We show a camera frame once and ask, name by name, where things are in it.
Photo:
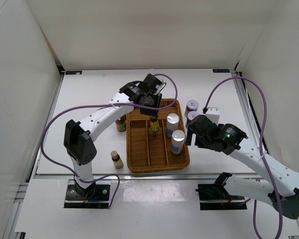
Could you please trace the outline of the white shaker silver lid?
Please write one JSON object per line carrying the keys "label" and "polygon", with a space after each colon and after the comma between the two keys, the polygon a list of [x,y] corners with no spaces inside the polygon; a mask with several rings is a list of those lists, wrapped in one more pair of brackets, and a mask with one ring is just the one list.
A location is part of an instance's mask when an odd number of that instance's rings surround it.
{"label": "white shaker silver lid", "polygon": [[166,135],[171,138],[175,130],[178,130],[179,116],[175,113],[170,113],[166,117]]}
{"label": "white shaker silver lid", "polygon": [[171,136],[171,152],[180,154],[185,142],[185,133],[181,130],[175,130]]}

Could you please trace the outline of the small yellow bottle beige cap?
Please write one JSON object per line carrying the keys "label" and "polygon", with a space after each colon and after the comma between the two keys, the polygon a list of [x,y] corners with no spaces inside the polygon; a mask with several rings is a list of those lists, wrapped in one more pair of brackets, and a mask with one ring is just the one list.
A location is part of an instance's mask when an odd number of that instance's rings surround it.
{"label": "small yellow bottle beige cap", "polygon": [[155,116],[150,116],[150,128],[153,132],[159,131],[159,121]]}

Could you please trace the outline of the dark jar white lid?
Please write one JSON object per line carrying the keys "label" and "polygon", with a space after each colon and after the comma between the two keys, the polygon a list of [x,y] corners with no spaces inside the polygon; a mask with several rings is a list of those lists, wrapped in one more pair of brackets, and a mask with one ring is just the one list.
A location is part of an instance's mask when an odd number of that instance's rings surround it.
{"label": "dark jar white lid", "polygon": [[188,125],[189,123],[195,119],[197,116],[199,116],[199,113],[197,111],[190,111],[188,114],[187,114],[187,120],[186,120],[186,124],[185,124],[185,127],[188,128]]}
{"label": "dark jar white lid", "polygon": [[192,111],[196,112],[198,110],[198,107],[199,107],[198,101],[196,101],[196,100],[189,100],[186,103],[186,109],[185,109],[184,115],[187,117],[190,112],[192,112]]}

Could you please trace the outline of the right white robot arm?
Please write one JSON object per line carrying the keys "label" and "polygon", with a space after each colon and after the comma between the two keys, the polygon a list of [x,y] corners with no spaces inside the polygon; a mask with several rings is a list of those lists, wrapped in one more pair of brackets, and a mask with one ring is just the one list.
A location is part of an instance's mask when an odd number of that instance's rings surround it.
{"label": "right white robot arm", "polygon": [[199,115],[188,124],[186,145],[222,152],[258,173],[263,182],[242,179],[223,172],[213,184],[219,199],[244,196],[281,210],[286,218],[299,218],[299,173],[287,168],[267,153],[261,154],[245,132],[232,124],[215,124]]}

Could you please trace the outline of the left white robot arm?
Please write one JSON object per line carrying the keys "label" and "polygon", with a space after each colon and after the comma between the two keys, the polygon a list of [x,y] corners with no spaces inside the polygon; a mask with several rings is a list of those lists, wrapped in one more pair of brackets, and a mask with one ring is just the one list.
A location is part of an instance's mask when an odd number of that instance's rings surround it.
{"label": "left white robot arm", "polygon": [[157,109],[160,106],[164,87],[162,80],[148,74],[141,82],[129,82],[122,86],[109,101],[109,107],[101,107],[88,117],[75,122],[70,120],[65,126],[64,146],[71,157],[76,193],[84,200],[97,196],[93,182],[91,161],[97,155],[94,141],[110,125],[122,116],[132,112],[132,104]]}

